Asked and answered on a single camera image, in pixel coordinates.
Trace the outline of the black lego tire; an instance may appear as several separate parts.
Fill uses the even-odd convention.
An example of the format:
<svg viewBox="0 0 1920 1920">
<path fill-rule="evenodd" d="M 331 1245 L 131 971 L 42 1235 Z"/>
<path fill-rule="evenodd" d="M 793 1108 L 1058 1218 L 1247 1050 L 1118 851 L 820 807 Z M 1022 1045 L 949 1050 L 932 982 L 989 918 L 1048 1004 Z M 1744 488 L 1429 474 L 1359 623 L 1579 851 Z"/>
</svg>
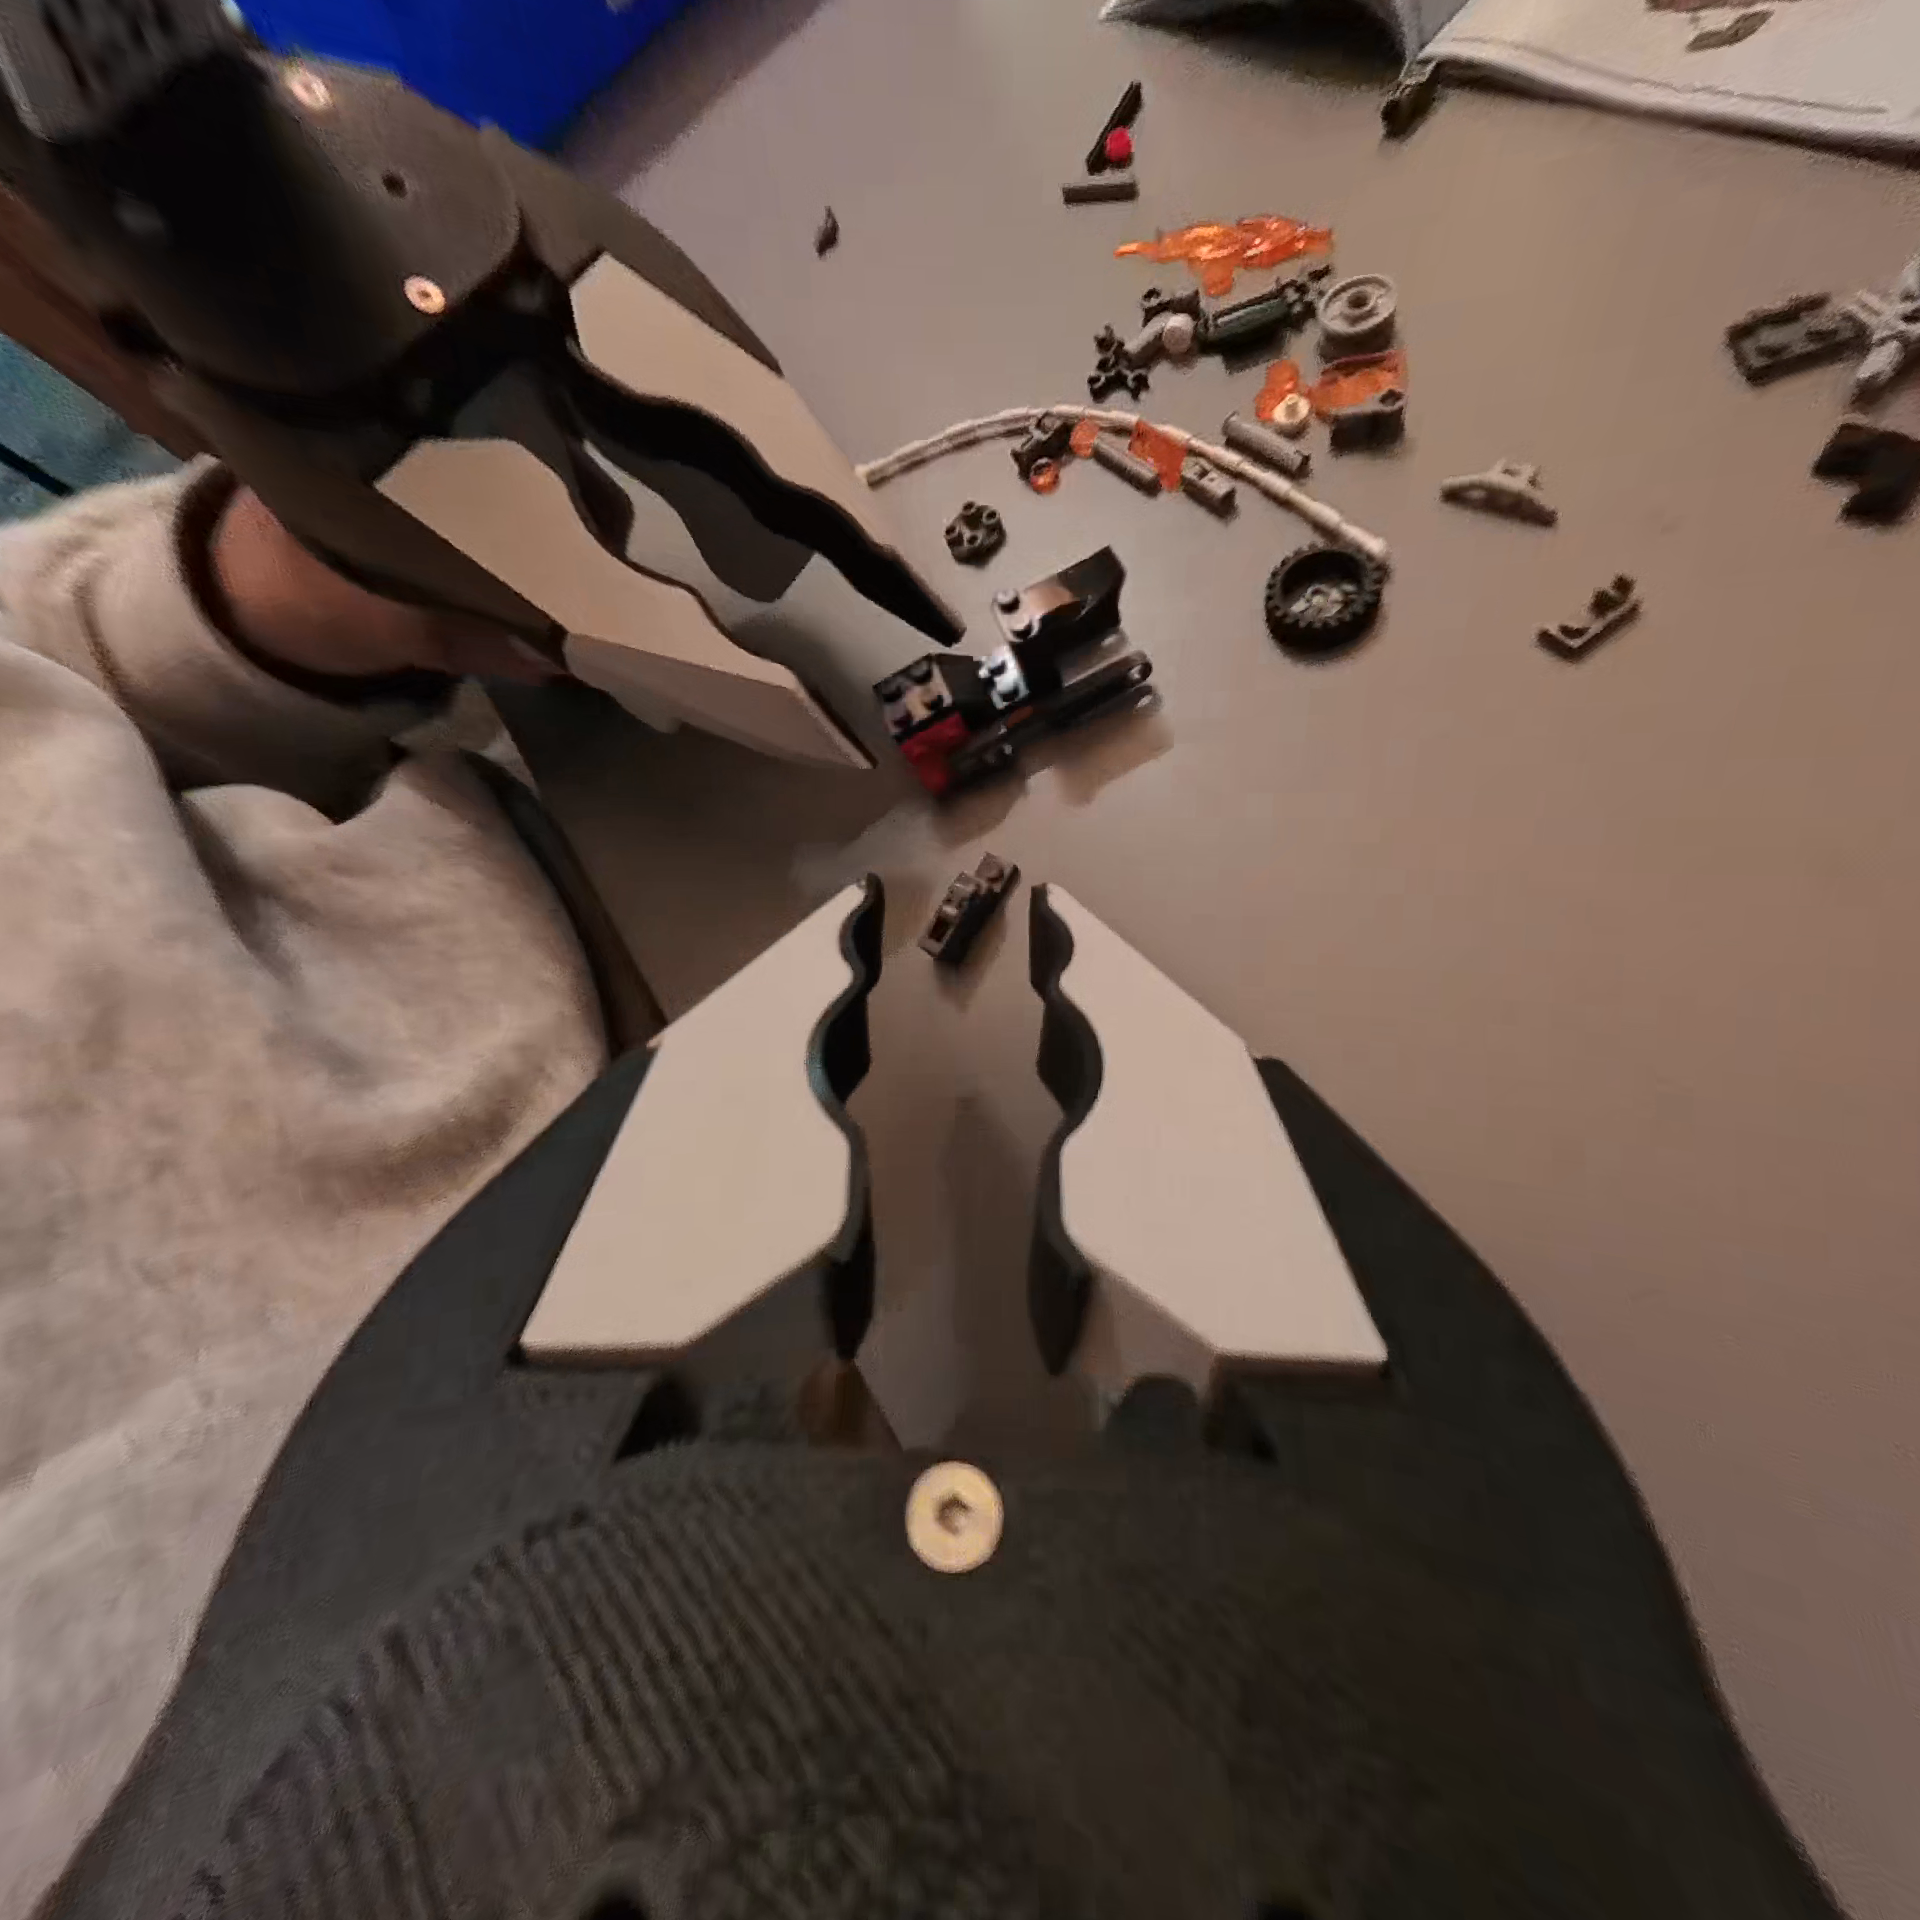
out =
<svg viewBox="0 0 1920 1920">
<path fill-rule="evenodd" d="M 1339 656 L 1379 623 L 1386 561 L 1305 542 L 1265 586 L 1265 623 L 1287 656 Z"/>
</svg>

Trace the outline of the blue plastic bin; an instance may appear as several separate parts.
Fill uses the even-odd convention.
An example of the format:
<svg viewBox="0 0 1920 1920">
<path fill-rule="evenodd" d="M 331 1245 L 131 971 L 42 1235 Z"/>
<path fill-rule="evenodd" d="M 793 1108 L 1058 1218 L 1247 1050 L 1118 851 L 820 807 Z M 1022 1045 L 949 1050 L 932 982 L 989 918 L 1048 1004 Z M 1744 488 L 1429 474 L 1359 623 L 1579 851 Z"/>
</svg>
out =
<svg viewBox="0 0 1920 1920">
<path fill-rule="evenodd" d="M 368 60 L 424 100 L 553 146 L 678 0 L 233 0 L 274 58 Z"/>
</svg>

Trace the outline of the lego instruction booklet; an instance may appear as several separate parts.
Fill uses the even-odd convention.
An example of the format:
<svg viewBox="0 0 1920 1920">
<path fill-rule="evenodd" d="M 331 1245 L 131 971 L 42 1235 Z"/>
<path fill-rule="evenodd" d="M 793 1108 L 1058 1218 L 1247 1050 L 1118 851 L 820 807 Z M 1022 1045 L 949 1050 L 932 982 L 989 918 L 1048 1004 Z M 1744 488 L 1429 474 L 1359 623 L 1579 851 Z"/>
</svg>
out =
<svg viewBox="0 0 1920 1920">
<path fill-rule="evenodd" d="M 1920 146 L 1914 0 L 1367 0 L 1404 71 L 1808 146 Z"/>
</svg>

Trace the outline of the light grey lego connector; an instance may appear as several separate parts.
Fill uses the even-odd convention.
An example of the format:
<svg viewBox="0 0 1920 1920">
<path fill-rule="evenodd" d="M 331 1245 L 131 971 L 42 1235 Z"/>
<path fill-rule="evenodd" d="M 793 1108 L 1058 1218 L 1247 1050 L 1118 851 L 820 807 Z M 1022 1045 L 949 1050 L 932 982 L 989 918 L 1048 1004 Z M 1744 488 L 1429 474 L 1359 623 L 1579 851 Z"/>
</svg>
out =
<svg viewBox="0 0 1920 1920">
<path fill-rule="evenodd" d="M 1850 407 L 1879 407 L 1891 386 L 1920 350 L 1920 259 L 1906 259 L 1906 276 L 1891 287 L 1857 287 L 1850 323 L 1863 329 L 1863 350 L 1857 350 L 1857 375 L 1850 375 Z"/>
</svg>

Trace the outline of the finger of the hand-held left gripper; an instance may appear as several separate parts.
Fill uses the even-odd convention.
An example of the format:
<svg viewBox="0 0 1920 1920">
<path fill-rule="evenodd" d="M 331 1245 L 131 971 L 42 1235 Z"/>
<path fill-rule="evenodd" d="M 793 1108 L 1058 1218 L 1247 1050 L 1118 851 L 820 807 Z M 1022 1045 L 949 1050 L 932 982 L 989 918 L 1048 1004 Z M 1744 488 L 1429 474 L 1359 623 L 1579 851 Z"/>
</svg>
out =
<svg viewBox="0 0 1920 1920">
<path fill-rule="evenodd" d="M 424 442 L 375 493 L 553 617 L 566 676 L 640 725 L 708 725 L 767 761 L 871 769 L 855 725 L 835 725 L 793 664 L 753 656 L 695 586 L 609 557 L 529 448 Z"/>
<path fill-rule="evenodd" d="M 589 442 L 688 523 L 718 586 L 777 601 L 820 557 L 926 646 L 967 646 L 967 617 L 892 545 L 871 488 L 782 369 L 695 323 L 630 259 L 592 259 L 568 284 L 568 361 Z"/>
</svg>

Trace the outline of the person's left hand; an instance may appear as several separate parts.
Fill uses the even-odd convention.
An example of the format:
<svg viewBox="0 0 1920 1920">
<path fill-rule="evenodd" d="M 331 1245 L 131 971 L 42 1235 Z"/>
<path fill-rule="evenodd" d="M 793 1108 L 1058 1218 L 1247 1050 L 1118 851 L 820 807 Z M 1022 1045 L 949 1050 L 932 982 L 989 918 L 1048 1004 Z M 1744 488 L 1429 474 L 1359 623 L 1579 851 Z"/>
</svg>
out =
<svg viewBox="0 0 1920 1920">
<path fill-rule="evenodd" d="M 202 557 L 209 557 L 229 632 L 248 656 L 274 656 L 278 676 L 323 676 L 323 680 L 384 680 L 384 676 L 553 680 L 566 676 L 553 656 L 542 656 L 529 646 L 489 617 L 394 601 L 331 571 L 311 545 L 278 536 L 278 514 L 248 488 L 229 493 Z"/>
</svg>

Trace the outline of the large orange lego flame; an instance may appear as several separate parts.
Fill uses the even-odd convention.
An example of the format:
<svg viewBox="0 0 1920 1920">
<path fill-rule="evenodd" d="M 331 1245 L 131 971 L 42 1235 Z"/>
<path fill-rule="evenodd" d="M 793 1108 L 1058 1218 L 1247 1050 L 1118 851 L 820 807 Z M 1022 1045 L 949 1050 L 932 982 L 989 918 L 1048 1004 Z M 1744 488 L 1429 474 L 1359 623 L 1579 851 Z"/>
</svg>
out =
<svg viewBox="0 0 1920 1920">
<path fill-rule="evenodd" d="M 1323 251 L 1334 228 L 1287 208 L 1189 220 L 1189 228 L 1114 245 L 1114 259 L 1186 270 L 1210 296 L 1235 287 L 1235 276 L 1266 276 L 1287 259 L 1323 259 Z"/>
</svg>

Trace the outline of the black lego slope piece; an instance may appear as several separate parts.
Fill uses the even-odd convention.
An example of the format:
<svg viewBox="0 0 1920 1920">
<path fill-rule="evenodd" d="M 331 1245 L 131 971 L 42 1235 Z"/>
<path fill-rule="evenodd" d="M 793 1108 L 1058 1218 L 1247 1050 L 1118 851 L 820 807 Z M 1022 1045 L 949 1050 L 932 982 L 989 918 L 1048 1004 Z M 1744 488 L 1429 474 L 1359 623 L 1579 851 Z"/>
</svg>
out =
<svg viewBox="0 0 1920 1920">
<path fill-rule="evenodd" d="M 1891 425 L 1830 425 L 1830 442 L 1808 459 L 1818 488 L 1850 488 L 1838 493 L 1838 523 L 1906 523 L 1920 502 L 1920 442 L 1891 433 Z"/>
</svg>

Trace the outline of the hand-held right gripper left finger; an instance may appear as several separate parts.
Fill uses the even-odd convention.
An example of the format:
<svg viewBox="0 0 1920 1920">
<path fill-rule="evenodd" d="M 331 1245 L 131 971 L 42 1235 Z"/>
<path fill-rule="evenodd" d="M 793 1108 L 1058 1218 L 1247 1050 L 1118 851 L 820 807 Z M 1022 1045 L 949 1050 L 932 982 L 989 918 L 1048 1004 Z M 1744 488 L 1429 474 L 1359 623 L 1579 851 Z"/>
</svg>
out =
<svg viewBox="0 0 1920 1920">
<path fill-rule="evenodd" d="M 855 1367 L 876 1219 L 849 1098 L 876 930 L 882 883 L 855 879 L 640 1050 L 522 1367 Z"/>
</svg>

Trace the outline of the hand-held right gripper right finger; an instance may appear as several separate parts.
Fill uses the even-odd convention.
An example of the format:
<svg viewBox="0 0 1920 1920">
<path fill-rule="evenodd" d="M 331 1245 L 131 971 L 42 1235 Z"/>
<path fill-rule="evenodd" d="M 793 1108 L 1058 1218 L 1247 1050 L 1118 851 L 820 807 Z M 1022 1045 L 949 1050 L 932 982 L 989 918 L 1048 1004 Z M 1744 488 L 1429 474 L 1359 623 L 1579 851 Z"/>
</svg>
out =
<svg viewBox="0 0 1920 1920">
<path fill-rule="evenodd" d="M 1064 883 L 1029 896 L 1039 1090 L 1029 1323 L 1048 1381 L 1379 1381 L 1386 1336 L 1251 1050 Z"/>
</svg>

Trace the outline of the dark grey lego clip plate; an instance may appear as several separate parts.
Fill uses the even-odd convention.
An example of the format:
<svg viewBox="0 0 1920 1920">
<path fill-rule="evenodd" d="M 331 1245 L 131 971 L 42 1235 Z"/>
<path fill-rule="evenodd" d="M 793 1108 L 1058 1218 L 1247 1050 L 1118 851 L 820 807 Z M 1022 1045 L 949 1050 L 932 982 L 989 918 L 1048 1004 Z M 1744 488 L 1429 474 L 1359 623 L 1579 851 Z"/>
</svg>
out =
<svg viewBox="0 0 1920 1920">
<path fill-rule="evenodd" d="M 1621 632 L 1640 610 L 1647 610 L 1647 601 L 1640 601 L 1640 579 L 1611 571 L 1605 586 L 1591 586 L 1591 601 L 1579 601 L 1571 617 L 1537 623 L 1537 647 L 1549 647 L 1549 656 L 1591 656 L 1591 647 L 1598 647 L 1605 632 Z"/>
</svg>

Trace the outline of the pile of loose lego pieces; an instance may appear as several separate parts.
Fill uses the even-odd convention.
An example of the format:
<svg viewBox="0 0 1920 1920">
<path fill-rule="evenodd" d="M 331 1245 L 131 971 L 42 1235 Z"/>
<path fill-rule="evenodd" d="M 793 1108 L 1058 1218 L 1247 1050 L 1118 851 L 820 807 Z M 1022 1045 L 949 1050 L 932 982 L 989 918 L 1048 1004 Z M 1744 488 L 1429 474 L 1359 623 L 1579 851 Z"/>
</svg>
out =
<svg viewBox="0 0 1920 1920">
<path fill-rule="evenodd" d="M 1295 276 L 1233 305 L 1145 287 L 1133 340 L 1118 329 L 1097 340 L 1091 401 L 1145 401 L 1145 375 L 1163 361 L 1189 361 L 1189 350 L 1247 361 L 1251 346 L 1287 346 L 1313 323 L 1313 296 L 1323 276 Z M 1305 536 L 1379 557 L 1367 523 L 1305 502 L 1305 433 L 1323 425 L 1334 456 L 1374 456 L 1374 448 L 1404 448 L 1404 407 L 1414 407 L 1404 346 L 1334 361 L 1313 375 L 1266 361 L 1251 407 L 1223 413 L 1212 442 L 1186 442 L 1166 425 L 1107 413 L 1107 407 L 1079 413 L 1039 407 L 1039 413 L 1009 413 L 1009 470 L 1029 493 L 1048 493 L 1064 459 L 1097 459 L 1133 493 L 1189 493 L 1210 514 L 1235 514 L 1235 488 L 1251 488 Z"/>
</svg>

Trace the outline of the small dark grey lego plate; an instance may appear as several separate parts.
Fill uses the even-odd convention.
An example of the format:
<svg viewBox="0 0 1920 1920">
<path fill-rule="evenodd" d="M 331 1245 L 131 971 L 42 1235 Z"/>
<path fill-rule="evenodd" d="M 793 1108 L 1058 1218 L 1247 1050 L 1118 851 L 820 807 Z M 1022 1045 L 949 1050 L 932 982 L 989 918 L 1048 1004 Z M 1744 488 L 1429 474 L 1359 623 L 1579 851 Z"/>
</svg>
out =
<svg viewBox="0 0 1920 1920">
<path fill-rule="evenodd" d="M 982 946 L 982 930 L 1005 918 L 1009 896 L 1022 896 L 1022 860 L 982 851 L 968 868 L 949 879 L 949 896 L 940 896 L 940 905 L 932 905 L 920 946 L 940 971 L 959 971 Z"/>
</svg>

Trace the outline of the black lego motorcycle frame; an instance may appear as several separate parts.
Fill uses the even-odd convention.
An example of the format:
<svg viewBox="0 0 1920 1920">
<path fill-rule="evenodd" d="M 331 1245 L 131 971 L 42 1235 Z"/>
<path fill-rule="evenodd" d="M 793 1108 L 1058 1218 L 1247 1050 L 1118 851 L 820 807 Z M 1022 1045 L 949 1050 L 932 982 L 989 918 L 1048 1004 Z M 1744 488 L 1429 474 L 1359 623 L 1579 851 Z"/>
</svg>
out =
<svg viewBox="0 0 1920 1920">
<path fill-rule="evenodd" d="M 1128 561 L 1091 545 L 995 595 L 995 647 L 926 647 L 871 688 L 932 800 L 982 792 L 1029 743 L 1154 699 L 1154 656 L 1118 647 L 1118 579 Z"/>
</svg>

